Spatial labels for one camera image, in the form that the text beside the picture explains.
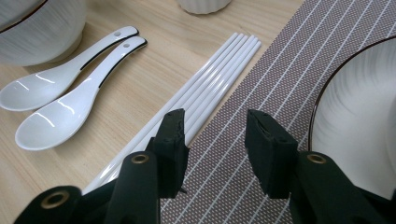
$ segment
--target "bowl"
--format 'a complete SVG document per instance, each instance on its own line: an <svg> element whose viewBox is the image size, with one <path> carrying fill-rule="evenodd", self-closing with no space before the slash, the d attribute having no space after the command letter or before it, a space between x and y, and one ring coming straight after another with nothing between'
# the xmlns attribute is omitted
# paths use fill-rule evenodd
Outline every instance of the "bowl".
<svg viewBox="0 0 396 224"><path fill-rule="evenodd" d="M0 30L21 21L42 2L43 0L0 0Z"/></svg>
<svg viewBox="0 0 396 224"><path fill-rule="evenodd" d="M28 66L55 62L78 46L86 19L85 0L41 0L21 7L21 11L19 17L2 22L0 63Z"/></svg>
<svg viewBox="0 0 396 224"><path fill-rule="evenodd" d="M331 157L351 182L391 200L396 189L396 38L353 55L319 94L309 149Z"/></svg>
<svg viewBox="0 0 396 224"><path fill-rule="evenodd" d="M226 7L231 0L177 0L180 6L193 14L208 14Z"/></svg>

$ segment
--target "wooden surface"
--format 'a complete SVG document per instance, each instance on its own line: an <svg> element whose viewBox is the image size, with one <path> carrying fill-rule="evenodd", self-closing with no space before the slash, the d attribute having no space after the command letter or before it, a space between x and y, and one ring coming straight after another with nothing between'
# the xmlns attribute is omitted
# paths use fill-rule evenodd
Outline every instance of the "wooden surface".
<svg viewBox="0 0 396 224"><path fill-rule="evenodd" d="M15 132L32 111L0 109L0 223L13 222L46 189L60 185L84 189L231 34L255 35L262 46L224 102L302 2L233 0L219 12L193 15L176 0L87 0L87 21L78 49L58 63L28 67L0 64L0 88L16 78L66 62L122 26L136 27L148 45L113 71L85 124L58 147L37 152L19 148ZM84 69L72 88L107 54Z"/></svg>

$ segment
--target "white ceramic spoon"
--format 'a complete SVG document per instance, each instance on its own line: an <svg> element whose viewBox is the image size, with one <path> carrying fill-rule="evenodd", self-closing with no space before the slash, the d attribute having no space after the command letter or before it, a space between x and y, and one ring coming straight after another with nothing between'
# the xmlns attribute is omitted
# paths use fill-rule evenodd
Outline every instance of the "white ceramic spoon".
<svg viewBox="0 0 396 224"><path fill-rule="evenodd" d="M0 106L11 111L37 109L58 98L77 78L81 70L101 52L138 31L123 27L60 66L21 77L0 90Z"/></svg>
<svg viewBox="0 0 396 224"><path fill-rule="evenodd" d="M114 67L128 54L146 45L147 41L139 36L122 42L75 89L24 120L15 134L18 146L42 150L69 139L88 117L97 92Z"/></svg>

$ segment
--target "woven placemat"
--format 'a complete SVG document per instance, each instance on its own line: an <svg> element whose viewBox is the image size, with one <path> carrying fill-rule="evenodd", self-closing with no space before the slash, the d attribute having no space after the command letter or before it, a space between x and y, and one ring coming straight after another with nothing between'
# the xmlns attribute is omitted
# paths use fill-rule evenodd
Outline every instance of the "woven placemat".
<svg viewBox="0 0 396 224"><path fill-rule="evenodd" d="M244 148L249 108L271 114L307 149L314 103L332 72L359 49L396 35L396 1L307 0L191 148L184 188L162 201L163 223L291 223Z"/></svg>

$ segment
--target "dark bowl rim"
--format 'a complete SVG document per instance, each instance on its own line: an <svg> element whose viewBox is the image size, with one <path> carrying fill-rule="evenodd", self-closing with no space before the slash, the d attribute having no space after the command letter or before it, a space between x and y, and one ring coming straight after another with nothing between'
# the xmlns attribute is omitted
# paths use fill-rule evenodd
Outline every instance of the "dark bowl rim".
<svg viewBox="0 0 396 224"><path fill-rule="evenodd" d="M390 36L390 37L386 37L383 38L379 41L374 42L373 44L370 44L368 46L366 46L363 49L358 50L357 52L355 52L354 54L352 54L350 57L348 57L344 62L341 63L340 66L337 67L337 69L335 69L335 71L329 76L329 78L326 80L326 83L323 85L322 89L320 90L320 93L317 97L317 100L315 101L314 104L314 108L311 112L311 119L309 120L309 130L308 130L308 151L312 151L312 132L313 132L313 128L314 128L314 120L315 120L315 115L317 113L318 110L318 104L320 103L321 97L323 96L323 93L326 91L328 85L330 84L330 82L332 81L332 79L338 74L338 72L350 61L352 61L352 59L356 58L358 55L360 55L362 52L366 51L367 49L370 49L372 47L375 47L381 43L384 43L386 41L389 41L391 39L395 39L396 35Z"/></svg>
<svg viewBox="0 0 396 224"><path fill-rule="evenodd" d="M29 17L31 17L33 14L35 14L40 8L42 8L44 5L46 5L46 3L49 0L41 0L41 2L34 8L32 8L31 10L29 10L28 12L26 12L23 16L15 19L14 21L10 22L8 25L6 25L4 28L2 28L0 30L0 34L2 34L3 32L21 24L23 21L26 21Z"/></svg>

